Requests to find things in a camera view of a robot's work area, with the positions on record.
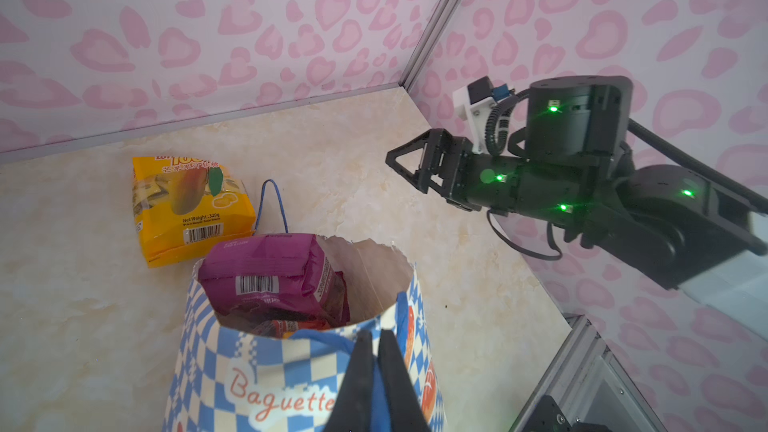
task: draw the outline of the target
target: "barcode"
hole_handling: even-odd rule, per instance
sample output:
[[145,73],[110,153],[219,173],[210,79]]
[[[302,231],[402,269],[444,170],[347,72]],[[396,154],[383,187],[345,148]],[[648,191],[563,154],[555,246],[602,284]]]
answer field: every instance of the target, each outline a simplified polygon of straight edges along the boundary
[[255,292],[268,292],[270,294],[280,292],[280,278],[261,275],[235,276],[235,294],[242,295]]
[[320,283],[317,284],[317,290],[315,290],[315,300],[320,302],[322,299],[322,295],[326,292],[326,288],[328,288],[328,284],[330,283],[330,272],[331,272],[331,263],[328,261],[328,257],[326,257],[325,264],[322,265],[322,275],[320,276]]
[[194,244],[206,238],[218,237],[224,233],[224,224],[213,224],[184,230],[184,244]]

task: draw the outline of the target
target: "orange packaging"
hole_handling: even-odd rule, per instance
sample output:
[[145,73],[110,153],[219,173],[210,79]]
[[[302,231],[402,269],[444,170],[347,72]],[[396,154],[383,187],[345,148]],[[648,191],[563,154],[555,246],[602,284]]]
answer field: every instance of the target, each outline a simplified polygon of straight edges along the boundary
[[254,233],[242,181],[216,162],[134,158],[134,223],[150,267],[205,256],[219,242]]

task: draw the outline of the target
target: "marble surface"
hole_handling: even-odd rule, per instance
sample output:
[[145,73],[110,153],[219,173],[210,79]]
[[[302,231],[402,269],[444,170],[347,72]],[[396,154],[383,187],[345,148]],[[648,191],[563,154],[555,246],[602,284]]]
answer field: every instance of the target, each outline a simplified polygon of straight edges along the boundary
[[[506,430],[569,332],[522,257],[384,163],[428,128],[403,89],[0,167],[0,424],[156,430],[191,263],[148,269],[134,156],[225,164],[258,199],[280,185],[295,232],[372,238],[416,264],[447,430]],[[260,232],[281,232],[268,191]]]

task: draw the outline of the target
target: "paper bag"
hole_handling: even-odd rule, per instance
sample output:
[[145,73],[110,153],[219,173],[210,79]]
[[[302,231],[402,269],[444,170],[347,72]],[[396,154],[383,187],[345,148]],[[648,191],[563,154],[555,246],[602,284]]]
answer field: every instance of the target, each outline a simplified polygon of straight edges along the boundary
[[[395,331],[427,423],[442,430],[445,413],[416,272],[399,251],[370,240],[331,237],[321,245],[334,270],[344,272],[352,317],[351,325],[324,333],[355,341],[365,329],[377,351],[381,330]],[[319,341],[260,337],[234,327],[214,312],[193,278],[163,430],[322,430],[349,354]]]

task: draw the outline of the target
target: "metal frame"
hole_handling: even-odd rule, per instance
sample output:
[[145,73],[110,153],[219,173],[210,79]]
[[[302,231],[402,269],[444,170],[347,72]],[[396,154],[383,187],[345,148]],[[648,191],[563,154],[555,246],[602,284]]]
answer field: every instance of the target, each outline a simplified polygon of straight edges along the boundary
[[310,97],[302,100],[291,100],[288,102],[276,103],[271,106],[255,107],[253,109],[233,110],[231,112],[222,112],[205,117],[194,119],[178,120],[176,122],[166,122],[156,126],[142,127],[140,129],[120,130],[101,134],[99,136],[83,137],[82,139],[68,140],[55,144],[46,144],[44,146],[29,147],[28,149],[10,150],[0,153],[0,165],[30,158],[51,156],[63,152],[72,152],[75,150],[87,149],[89,147],[102,146],[123,140],[140,139],[142,137],[156,136],[166,132],[187,129],[188,127],[207,126],[209,124],[223,122],[225,120],[242,119],[243,117],[257,116],[259,114],[274,112],[276,110],[293,109],[293,107],[308,106],[313,103],[321,103],[328,100],[345,99],[347,97],[359,96],[369,92],[379,92],[380,90],[395,89],[399,87],[396,83],[387,83],[376,87],[365,89],[350,90],[348,92],[330,93],[325,96]]
[[462,0],[440,0],[435,8],[434,14],[429,19],[424,29],[421,39],[418,41],[411,58],[406,64],[402,75],[400,76],[400,86],[410,91],[413,84],[421,73],[432,50],[435,48],[440,35],[446,28],[454,11]]
[[641,430],[666,432],[656,413],[584,315],[571,317],[573,330],[536,385],[509,432],[521,432],[543,395],[551,396],[568,422],[586,417],[600,385],[614,392]]

